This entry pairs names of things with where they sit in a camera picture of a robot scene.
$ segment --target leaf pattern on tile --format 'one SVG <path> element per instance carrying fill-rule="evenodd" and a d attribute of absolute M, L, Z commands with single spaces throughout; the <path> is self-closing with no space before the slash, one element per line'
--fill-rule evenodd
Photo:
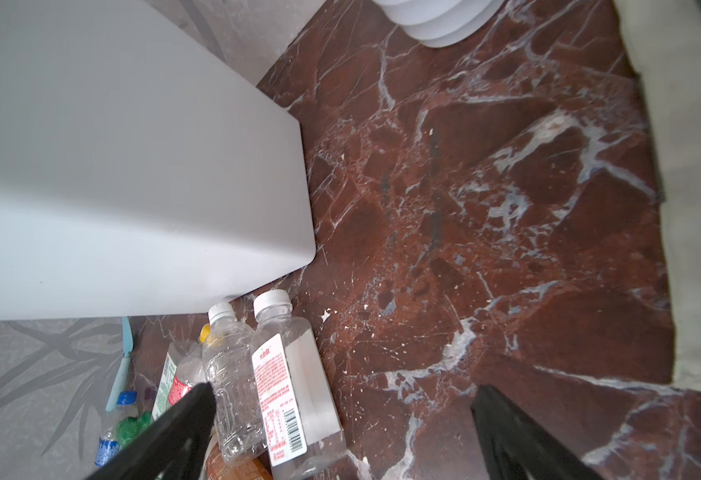
<path fill-rule="evenodd" d="M 78 388 L 68 402 L 67 409 L 60 417 L 57 427 L 41 451 L 42 456 L 46 454 L 67 432 L 71 423 L 80 413 L 78 418 L 78 458 L 79 460 L 83 459 L 89 411 L 94 407 L 98 416 L 104 415 L 107 395 L 123 354 L 120 350 L 107 353 L 91 352 L 77 348 L 76 342 L 94 336 L 104 336 L 102 345 L 120 345 L 122 341 L 120 324 L 106 322 L 96 325 L 93 319 L 78 319 L 62 332 L 45 332 L 32 328 L 25 322 L 8 321 L 2 323 L 10 329 L 42 343 L 43 347 L 25 356 L 17 365 L 0 376 L 0 409 L 41 389 L 87 374 L 87 377 L 78 384 Z M 58 352 L 63 358 L 70 361 L 38 374 L 17 387 L 4 391 L 12 381 L 21 378 L 31 367 L 54 352 Z"/>

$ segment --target red and white bottle label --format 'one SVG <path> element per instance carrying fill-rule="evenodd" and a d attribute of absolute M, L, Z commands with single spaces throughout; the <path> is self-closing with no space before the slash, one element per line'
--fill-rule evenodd
<path fill-rule="evenodd" d="M 277 466 L 307 452 L 300 410 L 294 397 L 280 334 L 263 343 L 252 354 L 252 365 L 265 432 L 268 434 L 270 465 Z"/>
<path fill-rule="evenodd" d="M 156 392 L 156 401 L 153 403 L 153 421 L 162 416 L 166 409 L 169 408 L 169 392 L 172 390 L 174 382 L 174 372 L 177 371 L 177 365 L 172 361 L 172 357 L 167 353 L 166 361 L 164 362 L 164 370 L 161 374 L 161 381 L 158 383 L 158 391 Z"/>
<path fill-rule="evenodd" d="M 177 377 L 174 377 L 174 381 L 172 382 L 172 389 L 169 390 L 169 405 L 174 405 L 175 403 L 180 401 L 180 398 L 184 397 L 188 392 L 191 391 L 190 386 L 185 385 L 183 382 L 180 382 L 177 380 Z"/>

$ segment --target plastic bottle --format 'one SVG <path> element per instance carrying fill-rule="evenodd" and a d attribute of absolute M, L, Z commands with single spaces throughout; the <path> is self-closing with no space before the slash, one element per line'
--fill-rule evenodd
<path fill-rule="evenodd" d="M 172 389 L 169 390 L 167 402 L 169 406 L 180 401 L 191 389 L 199 383 L 206 382 L 204 364 L 202 362 L 202 346 L 193 342 L 188 354 L 177 364 L 174 372 Z"/>
<path fill-rule="evenodd" d="M 236 319 L 230 303 L 209 310 L 211 330 L 202 357 L 206 378 L 217 399 L 214 427 L 225 463 L 235 466 L 265 451 L 265 429 L 260 415 L 249 344 L 254 330 Z"/>
<path fill-rule="evenodd" d="M 164 362 L 164 370 L 161 375 L 161 381 L 158 383 L 158 391 L 153 404 L 153 421 L 158 419 L 166 412 L 169 405 L 169 392 L 172 390 L 174 383 L 174 373 L 177 371 L 177 365 L 183 358 L 196 346 L 196 342 L 192 340 L 181 340 L 169 344 L 169 350 L 166 352 L 166 361 Z"/>
<path fill-rule="evenodd" d="M 310 322 L 291 312 L 283 290 L 254 300 L 251 358 L 275 480 L 315 475 L 347 452 Z"/>
<path fill-rule="evenodd" d="M 116 439 L 118 423 L 124 418 L 137 416 L 137 406 L 134 405 L 136 401 L 137 392 L 132 390 L 121 392 L 116 402 L 116 408 L 102 419 L 102 434 L 100 435 L 100 443 L 97 447 L 97 456 L 95 457 L 96 466 L 104 466 L 118 454 L 118 451 L 121 449 Z"/>
<path fill-rule="evenodd" d="M 200 480 L 273 480 L 270 472 L 256 458 L 229 466 L 222 458 L 217 433 L 212 429 L 211 440 L 204 456 Z"/>
<path fill-rule="evenodd" d="M 118 440 L 118 447 L 124 448 L 134 442 L 149 426 L 153 420 L 150 412 L 144 412 L 139 417 L 129 416 L 118 423 L 115 429 L 115 439 Z"/>

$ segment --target marble tile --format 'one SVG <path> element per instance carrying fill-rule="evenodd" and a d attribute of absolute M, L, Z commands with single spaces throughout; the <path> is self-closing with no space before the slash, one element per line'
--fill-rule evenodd
<path fill-rule="evenodd" d="M 324 0 L 145 0 L 257 84 Z"/>
<path fill-rule="evenodd" d="M 337 0 L 260 82 L 303 127 L 318 254 L 256 293 L 313 324 L 350 449 L 320 478 L 485 478 L 487 382 L 605 478 L 701 478 L 617 26 L 608 0 L 509 0 L 432 50 Z M 177 327 L 144 328 L 160 353 Z"/>

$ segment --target stacked white plastic containers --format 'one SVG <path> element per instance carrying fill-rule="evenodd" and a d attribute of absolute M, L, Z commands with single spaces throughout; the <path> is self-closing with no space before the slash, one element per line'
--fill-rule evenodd
<path fill-rule="evenodd" d="M 372 0 L 426 47 L 455 44 L 486 24 L 505 0 Z"/>
<path fill-rule="evenodd" d="M 315 475 L 345 456 L 345 435 L 310 322 L 292 316 L 283 290 L 254 300 L 251 339 L 274 480 Z"/>
<path fill-rule="evenodd" d="M 202 360 L 217 400 L 214 427 L 220 451 L 225 463 L 233 466 L 259 456 L 266 445 L 250 360 L 254 330 L 239 322 L 226 302 L 211 307 L 209 324 Z"/>

